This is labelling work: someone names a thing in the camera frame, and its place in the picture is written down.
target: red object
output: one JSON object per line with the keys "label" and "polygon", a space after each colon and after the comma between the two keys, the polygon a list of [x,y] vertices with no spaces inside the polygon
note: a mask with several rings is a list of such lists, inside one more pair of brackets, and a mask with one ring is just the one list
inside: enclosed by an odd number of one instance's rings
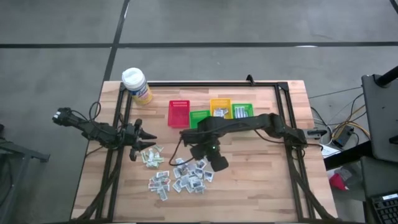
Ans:
{"label": "red object", "polygon": [[332,177],[330,177],[329,183],[331,186],[336,187],[340,190],[347,190],[343,179],[340,177],[339,174],[334,174]]}
{"label": "red object", "polygon": [[170,100],[168,125],[172,128],[189,127],[189,100]]}

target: keyboard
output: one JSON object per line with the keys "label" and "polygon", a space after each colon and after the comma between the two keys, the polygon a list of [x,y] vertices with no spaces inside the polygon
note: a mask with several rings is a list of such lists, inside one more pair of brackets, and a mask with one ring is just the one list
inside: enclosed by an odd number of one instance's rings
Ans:
{"label": "keyboard", "polygon": [[371,200],[379,223],[398,223],[398,193],[372,197]]}

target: yellow label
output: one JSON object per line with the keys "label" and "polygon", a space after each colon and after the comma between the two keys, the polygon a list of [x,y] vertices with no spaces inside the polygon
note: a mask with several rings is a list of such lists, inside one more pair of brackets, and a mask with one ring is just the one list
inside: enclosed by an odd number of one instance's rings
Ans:
{"label": "yellow label", "polygon": [[152,92],[148,86],[148,84],[145,86],[144,91],[141,91],[139,94],[132,95],[132,99],[138,104],[138,105],[145,105],[149,103],[152,100]]}

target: red cloth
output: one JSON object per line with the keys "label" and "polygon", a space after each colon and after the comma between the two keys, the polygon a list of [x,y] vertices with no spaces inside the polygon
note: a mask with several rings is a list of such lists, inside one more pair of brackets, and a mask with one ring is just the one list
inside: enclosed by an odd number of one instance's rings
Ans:
{"label": "red cloth", "polygon": [[331,186],[336,187],[340,190],[347,190],[344,181],[339,174],[334,174],[332,177],[330,177],[329,183]]}

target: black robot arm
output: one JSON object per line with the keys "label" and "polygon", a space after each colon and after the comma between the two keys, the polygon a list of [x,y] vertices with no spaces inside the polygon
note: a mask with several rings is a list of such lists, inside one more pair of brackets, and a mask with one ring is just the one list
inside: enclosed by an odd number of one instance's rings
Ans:
{"label": "black robot arm", "polygon": [[52,118],[53,122],[61,126],[73,126],[88,140],[98,141],[108,149],[117,149],[121,146],[131,146],[130,160],[136,160],[136,151],[141,151],[155,142],[142,142],[141,139],[156,139],[157,137],[146,133],[142,129],[142,120],[137,119],[134,125],[122,124],[120,130],[108,123],[98,123],[77,117],[70,108],[59,108]]}
{"label": "black robot arm", "polygon": [[205,156],[214,171],[228,167],[225,157],[220,154],[218,138],[227,133],[250,130],[264,130],[270,137],[285,138],[293,146],[306,146],[307,138],[320,138],[325,130],[304,130],[287,126],[277,114],[260,114],[259,116],[239,119],[208,117],[198,123],[197,129],[186,129],[180,132],[185,146],[196,144],[191,154],[196,160]]}

